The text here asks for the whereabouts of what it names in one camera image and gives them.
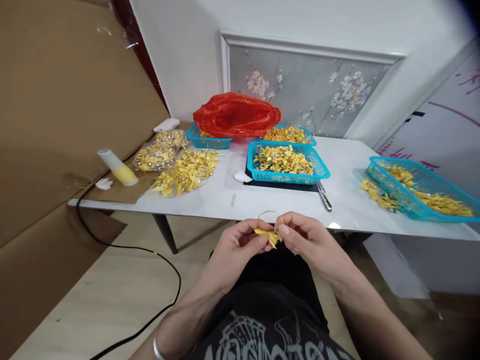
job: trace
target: table top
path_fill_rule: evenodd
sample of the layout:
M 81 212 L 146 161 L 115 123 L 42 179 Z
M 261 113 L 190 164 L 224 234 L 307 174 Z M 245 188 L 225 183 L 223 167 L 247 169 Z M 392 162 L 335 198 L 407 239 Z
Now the table top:
M 178 197 L 162 197 L 148 190 L 135 204 L 83 200 L 87 208 L 153 214 L 243 220 L 257 218 L 274 223 L 289 211 L 320 220 L 329 229 L 480 241 L 480 235 L 466 224 L 415 221 L 404 214 L 391 213 L 360 189 L 367 178 L 370 157 L 377 154 L 361 141 L 315 137 L 315 150 L 330 170 L 321 181 L 333 208 L 328 212 L 320 195 L 311 191 L 247 186 L 234 175 L 245 170 L 248 139 L 232 141 L 229 150 L 220 150 L 220 162 L 204 185 Z M 77 199 L 68 204 L 76 205 Z

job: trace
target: black cable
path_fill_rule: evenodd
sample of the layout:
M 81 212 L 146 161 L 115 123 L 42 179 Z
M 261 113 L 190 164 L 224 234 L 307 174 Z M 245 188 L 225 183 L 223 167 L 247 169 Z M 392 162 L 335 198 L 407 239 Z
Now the black cable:
M 146 252 L 149 252 L 149 253 L 152 253 L 152 254 L 155 254 L 155 255 L 158 255 L 159 257 L 161 257 L 163 260 L 165 260 L 172 268 L 173 270 L 175 270 L 176 274 L 178 275 L 178 290 L 176 292 L 176 296 L 175 296 L 175 300 L 173 300 L 173 302 L 168 305 L 168 306 L 165 306 L 158 314 L 156 314 L 149 322 L 147 322 L 139 331 L 137 331 L 135 334 L 133 334 L 132 336 L 129 336 L 127 338 L 124 338 L 123 340 L 120 340 L 116 343 L 114 343 L 113 345 L 107 347 L 105 350 L 99 352 L 97 355 L 95 355 L 94 357 L 92 357 L 90 360 L 98 360 L 100 358 L 102 358 L 103 356 L 105 356 L 106 354 L 108 354 L 109 352 L 115 350 L 116 348 L 132 341 L 133 339 L 135 339 L 136 337 L 138 337 L 141 333 L 144 332 L 144 330 L 146 328 L 148 328 L 150 326 L 151 323 L 153 323 L 160 315 L 162 315 L 167 309 L 171 308 L 173 305 L 175 305 L 175 303 L 177 302 L 178 298 L 179 298 L 179 295 L 180 295 L 180 288 L 182 287 L 182 277 L 180 276 L 180 273 L 179 271 L 177 270 L 177 268 L 170 262 L 168 261 L 164 256 L 160 255 L 158 252 L 156 251 L 153 251 L 153 250 L 150 250 L 150 249 L 147 249 L 147 248 L 144 248 L 144 247 L 138 247 L 138 246 L 123 246 L 123 245 L 113 245 L 113 244 L 109 244 L 108 242 L 104 242 L 102 240 L 100 240 L 98 237 L 95 236 L 95 234 L 90 230 L 90 228 L 87 226 L 87 224 L 85 223 L 85 220 L 84 218 L 82 217 L 82 214 L 80 214 L 80 202 L 84 199 L 85 195 L 88 194 L 88 192 L 95 186 L 95 184 L 93 184 L 92 186 L 90 186 L 83 194 L 82 196 L 80 196 L 80 198 L 78 199 L 78 202 L 76 203 L 75 205 L 75 210 L 76 210 L 76 215 L 78 216 L 78 219 L 80 220 L 80 223 L 83 225 L 83 227 L 85 228 L 86 232 L 92 237 L 93 240 L 95 240 L 96 242 L 102 244 L 102 245 L 105 245 L 107 247 L 112 247 L 112 248 L 121 248 L 121 249 L 137 249 L 137 250 L 143 250 L 143 251 L 146 251 Z

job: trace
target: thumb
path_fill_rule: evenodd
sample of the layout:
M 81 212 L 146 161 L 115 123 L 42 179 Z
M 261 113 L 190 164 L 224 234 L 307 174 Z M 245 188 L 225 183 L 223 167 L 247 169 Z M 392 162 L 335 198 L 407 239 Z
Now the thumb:
M 241 249 L 241 252 L 250 260 L 250 258 L 257 255 L 265 247 L 265 245 L 267 245 L 268 242 L 268 235 L 256 236 Z
M 302 254 L 307 252 L 306 247 L 309 246 L 309 241 L 291 227 L 280 224 L 278 234 L 281 236 L 285 246 L 293 253 Z

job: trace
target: plastic bag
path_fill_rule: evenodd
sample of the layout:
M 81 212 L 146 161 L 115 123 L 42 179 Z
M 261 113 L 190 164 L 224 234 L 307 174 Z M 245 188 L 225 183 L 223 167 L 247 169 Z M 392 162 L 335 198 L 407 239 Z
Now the plastic bag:
M 215 138 L 262 137 L 281 117 L 268 102 L 235 92 L 214 95 L 193 113 L 198 128 Z
M 133 165 L 143 172 L 162 171 L 175 163 L 178 152 L 188 143 L 183 130 L 160 131 L 136 153 Z

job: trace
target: hand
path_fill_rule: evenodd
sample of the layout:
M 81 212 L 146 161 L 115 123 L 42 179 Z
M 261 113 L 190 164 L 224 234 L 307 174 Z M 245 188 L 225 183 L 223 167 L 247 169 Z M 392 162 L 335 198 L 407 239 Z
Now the hand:
M 272 249 L 269 237 L 256 235 L 253 233 L 255 228 L 273 230 L 273 227 L 263 220 L 247 219 L 223 231 L 199 279 L 205 290 L 211 294 L 227 294 L 249 260 Z
M 301 255 L 331 283 L 343 284 L 359 272 L 318 220 L 296 212 L 287 212 L 277 218 L 275 231 L 292 253 Z

